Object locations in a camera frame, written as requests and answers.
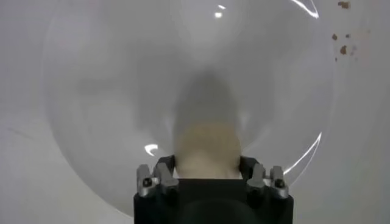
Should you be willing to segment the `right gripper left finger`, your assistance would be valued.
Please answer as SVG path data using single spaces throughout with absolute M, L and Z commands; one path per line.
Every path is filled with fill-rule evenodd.
M 178 178 L 174 177 L 175 156 L 161 157 L 154 166 L 153 172 L 147 164 L 141 164 L 136 170 L 137 194 L 140 197 L 153 197 L 157 189 L 163 194 L 173 189 L 176 191 L 179 186 Z

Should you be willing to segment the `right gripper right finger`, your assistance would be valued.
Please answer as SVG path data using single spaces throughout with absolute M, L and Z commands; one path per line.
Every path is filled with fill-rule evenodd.
M 241 156 L 239 172 L 250 190 L 258 191 L 261 195 L 268 190 L 274 198 L 281 200 L 289 197 L 289 187 L 280 166 L 272 167 L 267 174 L 264 165 L 255 158 Z

